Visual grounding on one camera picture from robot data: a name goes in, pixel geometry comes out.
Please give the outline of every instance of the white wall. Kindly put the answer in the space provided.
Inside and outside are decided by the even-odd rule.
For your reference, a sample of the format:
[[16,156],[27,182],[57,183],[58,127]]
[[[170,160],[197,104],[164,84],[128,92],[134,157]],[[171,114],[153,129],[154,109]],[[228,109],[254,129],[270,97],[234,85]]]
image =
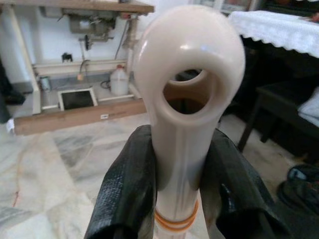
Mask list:
[[[141,35],[155,17],[174,6],[188,4],[189,0],[144,0],[143,2],[154,5],[156,12],[140,17],[138,35]],[[68,17],[57,22],[57,19],[41,16],[39,8],[32,6],[17,6],[15,12],[33,64],[61,62],[61,55],[64,52],[72,53],[75,61],[81,61],[78,38],[83,35],[70,32]],[[92,49],[85,52],[86,58],[113,59],[124,26],[125,20],[118,18],[116,29],[110,34],[114,39],[106,43],[94,43]],[[5,9],[0,16],[0,56],[12,83],[30,80]],[[126,51],[121,49],[118,59],[125,59],[126,56]]]

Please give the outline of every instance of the white plastic jug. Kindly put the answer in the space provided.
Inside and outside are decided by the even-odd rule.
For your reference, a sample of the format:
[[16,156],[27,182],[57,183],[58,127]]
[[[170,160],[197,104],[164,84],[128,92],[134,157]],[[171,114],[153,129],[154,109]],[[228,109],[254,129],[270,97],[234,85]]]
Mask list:
[[111,92],[116,96],[124,96],[129,92],[129,77],[121,65],[111,74]]

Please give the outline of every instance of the white cloth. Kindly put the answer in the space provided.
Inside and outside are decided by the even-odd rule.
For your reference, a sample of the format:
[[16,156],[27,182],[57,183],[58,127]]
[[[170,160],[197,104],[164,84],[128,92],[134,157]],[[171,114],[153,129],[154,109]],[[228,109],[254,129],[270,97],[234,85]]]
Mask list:
[[228,16],[237,32],[254,41],[319,58],[319,24],[269,11],[234,11]]
[[299,109],[299,116],[319,127],[319,87]]

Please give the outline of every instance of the marble floor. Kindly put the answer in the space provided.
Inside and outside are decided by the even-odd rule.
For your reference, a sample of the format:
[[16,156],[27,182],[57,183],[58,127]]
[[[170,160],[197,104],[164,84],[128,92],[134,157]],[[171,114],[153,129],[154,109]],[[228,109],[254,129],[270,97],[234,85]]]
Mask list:
[[[1,125],[0,238],[83,238],[106,171],[135,128],[148,123],[142,114],[30,136],[9,135]],[[229,115],[219,128],[237,143],[244,123]],[[275,196],[295,162],[259,137],[252,132],[244,156]],[[208,238],[202,211],[187,238]]]

